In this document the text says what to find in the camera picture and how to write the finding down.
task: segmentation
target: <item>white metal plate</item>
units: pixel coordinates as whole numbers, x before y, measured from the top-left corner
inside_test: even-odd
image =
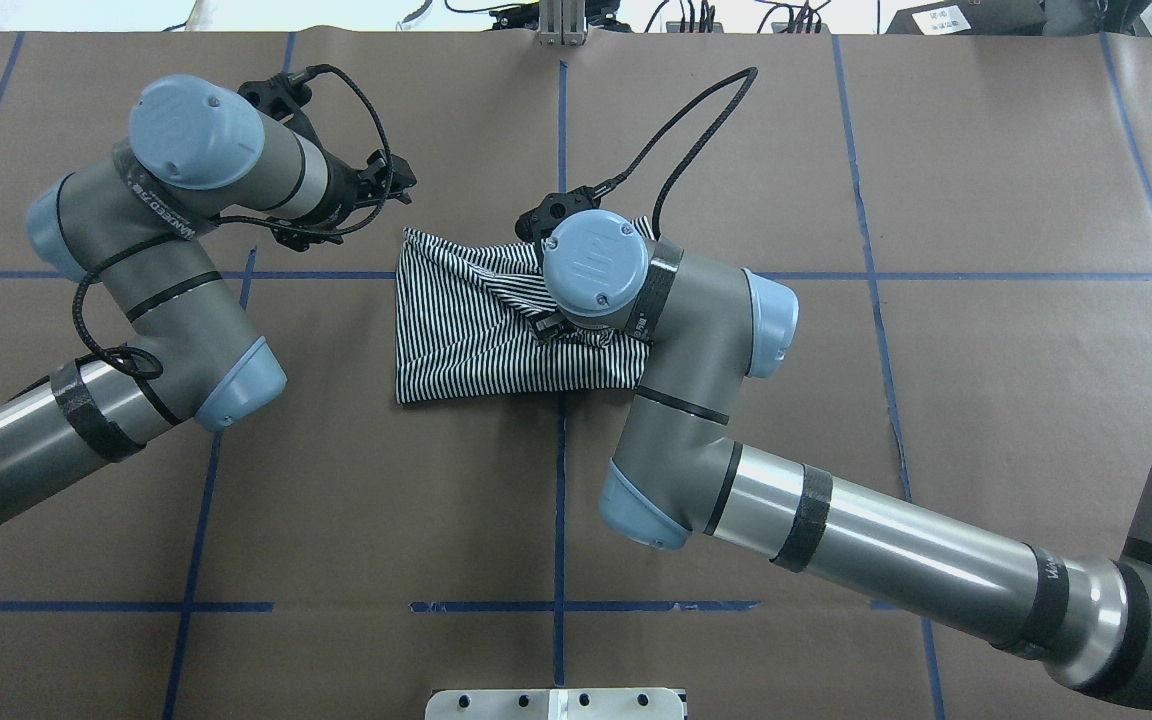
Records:
[[[669,688],[439,691],[425,720],[685,720],[684,691]]]

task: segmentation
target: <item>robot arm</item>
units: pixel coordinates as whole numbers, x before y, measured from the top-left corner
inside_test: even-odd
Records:
[[[354,210],[408,202],[415,184],[388,147],[364,170],[321,149],[300,109],[314,74],[247,83],[243,94],[192,76],[160,78],[142,92],[113,154],[33,202],[35,250],[73,281],[99,274],[138,355],[65,364],[0,407],[0,524],[182,420],[227,429],[283,391],[265,338],[195,241],[240,205],[279,219],[268,225],[293,249],[339,242],[334,228]],[[287,126],[276,122],[283,118]],[[146,357],[156,367],[143,367]]]
[[[564,219],[541,249],[571,323],[652,342],[600,498],[612,528],[667,550],[699,529],[1152,710],[1152,470],[1123,556],[1073,560],[741,446],[726,437],[737,388],[780,365],[791,291],[605,210]]]

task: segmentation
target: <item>label sticker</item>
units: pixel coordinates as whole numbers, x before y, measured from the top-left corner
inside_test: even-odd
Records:
[[[948,35],[972,29],[968,18],[963,17],[963,10],[956,5],[915,13],[914,22],[918,23],[918,29],[923,31],[923,35]]]

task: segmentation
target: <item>metal mounting bracket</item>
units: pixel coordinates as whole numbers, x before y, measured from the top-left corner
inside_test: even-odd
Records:
[[[540,0],[540,45],[585,45],[585,0]]]

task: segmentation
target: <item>black cable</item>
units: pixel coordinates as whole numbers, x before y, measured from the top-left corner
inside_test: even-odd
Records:
[[[652,32],[652,23],[655,22],[657,15],[659,15],[660,10],[662,10],[664,7],[668,3],[669,0],[660,0],[660,3],[657,6],[657,9],[652,10],[652,17],[647,18],[647,24],[643,26],[643,32]]]
[[[385,160],[385,190],[384,192],[380,192],[380,200],[376,203],[373,209],[371,209],[371,213],[367,213],[367,217],[358,220],[357,223],[349,225],[349,227],[347,228],[328,229],[327,232],[320,232],[320,229],[300,228],[300,227],[294,227],[294,225],[287,222],[271,222],[270,220],[262,220],[260,218],[248,218],[247,215],[227,215],[225,218],[217,218],[215,223],[259,225],[262,228],[271,228],[271,229],[294,228],[296,229],[297,234],[303,234],[303,236],[335,237],[340,236],[340,234],[361,232],[362,228],[365,228],[367,227],[367,225],[371,225],[371,220],[376,220],[376,215],[380,214],[380,209],[384,209],[385,199],[387,199],[393,188],[394,165],[393,162],[389,161],[389,137],[385,136],[385,128],[382,124],[380,124],[380,115],[376,113],[376,106],[371,104],[371,100],[367,100],[367,97],[364,94],[364,92],[362,92],[362,88],[358,88],[357,83],[353,82],[353,78],[347,76],[344,70],[335,67],[334,65],[310,65],[310,67],[305,69],[305,73],[308,74],[308,77],[310,77],[310,79],[320,76],[320,74],[324,73],[334,74],[334,76],[338,76],[340,81],[344,82],[346,85],[349,86],[349,90],[351,90],[354,94],[358,96],[358,100],[362,100],[362,104],[366,106],[367,114],[371,115],[371,122],[376,124],[376,135],[380,136],[380,151]]]
[[[458,8],[453,8],[450,0],[444,0],[444,8],[453,13],[461,13],[462,15],[472,15],[476,13],[491,13],[492,10],[507,10],[509,8],[522,8],[520,3],[505,3],[505,5],[492,5],[490,8],[477,8],[473,10],[461,10]]]
[[[708,123],[708,128],[705,128],[705,132],[702,132],[700,138],[696,141],[695,145],[691,146],[691,150],[687,151],[685,156],[682,156],[682,160],[680,160],[676,167],[673,168],[673,173],[669,173],[669,176],[666,181],[664,181],[664,185],[660,185],[660,192],[657,195],[657,202],[652,209],[652,234],[654,237],[660,237],[660,209],[664,209],[664,200],[666,200],[666,197],[669,196],[669,190],[673,188],[673,183],[679,181],[682,176],[682,172],[687,169],[687,166],[696,159],[696,156],[698,156],[702,150],[704,150],[705,143],[708,143],[708,138],[712,138],[714,132],[718,132],[718,128],[722,127],[723,122],[727,122],[727,118],[729,118],[732,112],[736,109],[740,101],[745,99],[745,93],[749,92],[749,88],[755,84],[755,78],[758,78],[758,68],[745,68],[740,73],[733,74],[730,77],[718,81],[718,83],[714,83],[712,86],[705,88],[704,92],[696,96],[690,103],[687,103],[684,108],[679,109],[673,118],[669,118],[669,122],[664,124],[664,127],[660,128],[660,132],[658,132],[655,137],[647,143],[647,147],[644,147],[645,154],[645,151],[649,150],[650,146],[654,145],[655,141],[659,141],[660,136],[667,132],[669,128],[674,127],[675,123],[689,113],[691,108],[699,105],[705,97],[710,97],[714,92],[722,90],[722,88],[727,88],[733,82],[741,78],[744,78],[744,82],[741,83],[740,88],[736,88],[736,94],[733,94],[732,99],[727,101],[727,106],[723,106],[722,113],[719,113],[718,118],[714,118],[714,122]]]
[[[770,3],[770,5],[772,5],[771,9],[767,9],[767,14],[763,15],[763,22],[758,23],[758,29],[755,29],[755,35],[763,32],[763,28],[765,26],[765,24],[767,24],[767,20],[772,17],[772,13],[780,10],[781,8],[787,8],[788,10],[790,10],[790,22],[791,23],[794,22],[794,10],[795,10],[794,5],[787,5],[787,3]]]
[[[424,15],[426,12],[429,12],[430,6],[433,5],[433,3],[434,3],[434,0],[424,0],[424,1],[422,1],[420,8],[416,8],[411,13],[407,13],[407,15],[404,15],[404,17],[402,20],[397,21],[397,25],[399,26],[403,26],[404,24],[412,22],[412,20],[419,18],[420,15]]]
[[[152,237],[150,240],[137,242],[136,245],[128,247],[128,249],[116,252],[109,256],[109,258],[101,260],[99,265],[96,265],[94,268],[89,270],[88,273],[83,275],[82,281],[78,281],[78,290],[74,291],[74,302],[70,306],[70,314],[74,319],[74,328],[78,332],[78,340],[88,347],[92,357],[104,361],[106,365],[114,367],[119,373],[142,379],[142,381],[152,381],[152,379],[160,377],[160,374],[162,374],[162,361],[158,359],[152,353],[142,350],[139,347],[100,347],[100,343],[96,342],[94,338],[92,338],[91,332],[88,332],[88,323],[83,319],[83,302],[88,300],[88,288],[91,288],[92,285],[100,281],[100,274],[104,273],[105,270],[113,268],[114,265],[131,258],[131,256],[137,252],[146,251],[151,249],[151,247],[159,247],[165,242],[172,242],[174,240],[180,240],[180,237],[174,236],[174,234],[161,234],[159,237]],[[150,364],[150,369],[142,370],[137,359],[145,361]],[[32,389],[33,387],[26,388],[24,392],[29,392],[29,389]]]

